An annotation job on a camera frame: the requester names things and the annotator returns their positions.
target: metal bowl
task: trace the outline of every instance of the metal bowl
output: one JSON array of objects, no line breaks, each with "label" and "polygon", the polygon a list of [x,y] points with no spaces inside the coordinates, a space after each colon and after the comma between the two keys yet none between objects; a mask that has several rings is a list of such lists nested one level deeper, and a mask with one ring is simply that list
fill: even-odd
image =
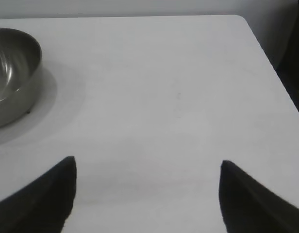
[{"label": "metal bowl", "polygon": [[25,114],[39,94],[42,50],[29,34],[0,28],[0,127]]}]

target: white tabletop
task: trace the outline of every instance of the white tabletop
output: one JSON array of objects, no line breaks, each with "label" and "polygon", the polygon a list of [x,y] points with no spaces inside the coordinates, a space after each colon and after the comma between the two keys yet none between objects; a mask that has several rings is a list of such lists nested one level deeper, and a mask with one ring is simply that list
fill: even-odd
[{"label": "white tabletop", "polygon": [[64,233],[224,233],[220,164],[299,207],[299,114],[238,16],[0,20],[43,50],[41,99],[0,129],[0,200],[66,156]]}]

